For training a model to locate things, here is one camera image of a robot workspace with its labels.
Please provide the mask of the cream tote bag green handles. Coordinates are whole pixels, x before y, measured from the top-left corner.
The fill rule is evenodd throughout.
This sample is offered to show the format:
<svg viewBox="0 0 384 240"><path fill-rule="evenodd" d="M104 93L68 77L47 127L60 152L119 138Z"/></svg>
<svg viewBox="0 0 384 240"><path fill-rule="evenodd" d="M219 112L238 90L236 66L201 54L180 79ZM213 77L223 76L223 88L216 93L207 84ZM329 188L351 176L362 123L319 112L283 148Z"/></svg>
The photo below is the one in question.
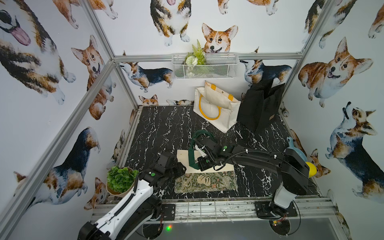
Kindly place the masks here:
<svg viewBox="0 0 384 240"><path fill-rule="evenodd" d="M187 150L177 150L178 162L186 168L186 173L175 180L175 193L201 193L201 192L222 192L236 191L238 189L237 176L233 165L226 165L220 171L213 168L201 172L198 166L198 157L201 154L195 147L195 138L202 140L215 138L206 130L198 130L192 135L192 140Z"/></svg>

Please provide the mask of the cream tote bag yellow handles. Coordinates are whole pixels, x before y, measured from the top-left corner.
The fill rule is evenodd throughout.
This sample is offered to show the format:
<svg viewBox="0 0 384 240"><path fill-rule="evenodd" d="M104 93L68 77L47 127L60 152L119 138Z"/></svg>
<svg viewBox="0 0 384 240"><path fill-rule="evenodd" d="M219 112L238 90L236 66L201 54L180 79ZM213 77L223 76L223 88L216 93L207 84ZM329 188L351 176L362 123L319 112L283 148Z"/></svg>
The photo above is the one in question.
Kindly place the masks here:
<svg viewBox="0 0 384 240"><path fill-rule="evenodd" d="M195 88L194 112L222 133L236 123L241 101L214 84Z"/></svg>

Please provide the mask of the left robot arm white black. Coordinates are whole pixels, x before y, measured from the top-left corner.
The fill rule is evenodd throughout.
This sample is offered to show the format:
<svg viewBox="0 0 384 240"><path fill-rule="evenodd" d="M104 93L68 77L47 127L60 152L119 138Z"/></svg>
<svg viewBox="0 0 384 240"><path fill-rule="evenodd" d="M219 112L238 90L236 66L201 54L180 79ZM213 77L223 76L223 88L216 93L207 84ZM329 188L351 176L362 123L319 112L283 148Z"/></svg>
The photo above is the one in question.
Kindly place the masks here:
<svg viewBox="0 0 384 240"><path fill-rule="evenodd" d="M166 182L186 173L177 156L164 152L135 179L133 188L112 210L94 224L80 229L79 240L127 240L141 225L162 217L162 201L154 192Z"/></svg>

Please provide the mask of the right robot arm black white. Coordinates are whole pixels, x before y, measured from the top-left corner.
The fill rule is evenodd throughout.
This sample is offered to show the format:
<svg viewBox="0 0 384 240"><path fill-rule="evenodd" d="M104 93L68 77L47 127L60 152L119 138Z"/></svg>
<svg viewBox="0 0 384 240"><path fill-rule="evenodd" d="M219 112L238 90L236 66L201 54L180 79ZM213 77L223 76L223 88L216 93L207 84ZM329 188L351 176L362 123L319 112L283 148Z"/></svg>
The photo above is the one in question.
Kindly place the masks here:
<svg viewBox="0 0 384 240"><path fill-rule="evenodd" d="M220 145L206 138L196 141L193 150L201 153L198 158L200 170L209 168L218 171L227 164L249 166L274 172L280 185L273 195L272 205L288 209L297 196L305 196L310 181L310 167L304 153L296 148L291 137L289 146L282 152L264 152L237 144Z"/></svg>

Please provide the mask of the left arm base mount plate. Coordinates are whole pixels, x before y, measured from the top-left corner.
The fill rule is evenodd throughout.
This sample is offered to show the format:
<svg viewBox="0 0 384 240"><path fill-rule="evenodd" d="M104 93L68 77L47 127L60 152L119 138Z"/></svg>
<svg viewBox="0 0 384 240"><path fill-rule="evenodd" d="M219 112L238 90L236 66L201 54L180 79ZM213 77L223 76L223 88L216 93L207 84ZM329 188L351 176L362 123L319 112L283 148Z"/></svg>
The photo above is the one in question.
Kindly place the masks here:
<svg viewBox="0 0 384 240"><path fill-rule="evenodd" d="M162 204L156 221L174 221L176 215L175 204Z"/></svg>

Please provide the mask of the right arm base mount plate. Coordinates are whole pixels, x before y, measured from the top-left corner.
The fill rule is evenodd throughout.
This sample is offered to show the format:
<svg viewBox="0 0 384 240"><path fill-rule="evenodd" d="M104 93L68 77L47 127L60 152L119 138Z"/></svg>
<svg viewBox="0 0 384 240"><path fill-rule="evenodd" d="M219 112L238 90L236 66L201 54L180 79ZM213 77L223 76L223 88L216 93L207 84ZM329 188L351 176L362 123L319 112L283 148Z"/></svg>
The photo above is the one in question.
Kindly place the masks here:
<svg viewBox="0 0 384 240"><path fill-rule="evenodd" d="M291 202L287 209L277 206L272 201L256 201L255 202L256 215L259 219L263 220L279 220L283 217L297 217L298 211Z"/></svg>

